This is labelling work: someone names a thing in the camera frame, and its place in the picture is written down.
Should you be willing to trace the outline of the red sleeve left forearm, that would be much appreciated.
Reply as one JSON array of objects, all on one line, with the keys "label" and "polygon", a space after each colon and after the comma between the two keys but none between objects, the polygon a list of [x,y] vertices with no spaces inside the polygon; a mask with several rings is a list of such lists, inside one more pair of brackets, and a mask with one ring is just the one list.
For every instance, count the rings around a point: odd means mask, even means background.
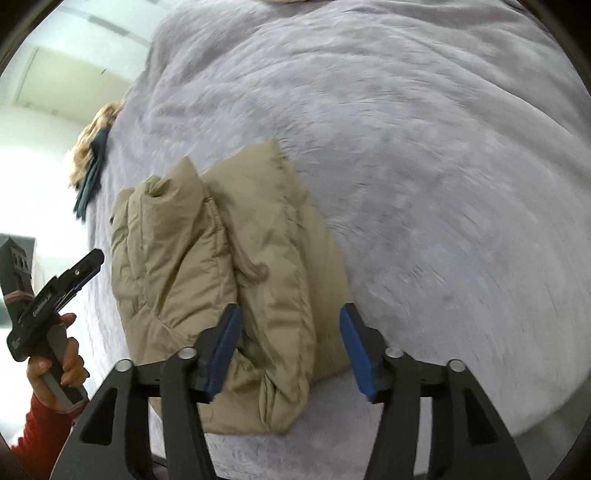
[{"label": "red sleeve left forearm", "polygon": [[21,437],[10,447],[24,472],[36,480],[48,480],[70,434],[74,418],[43,405],[35,394]]}]

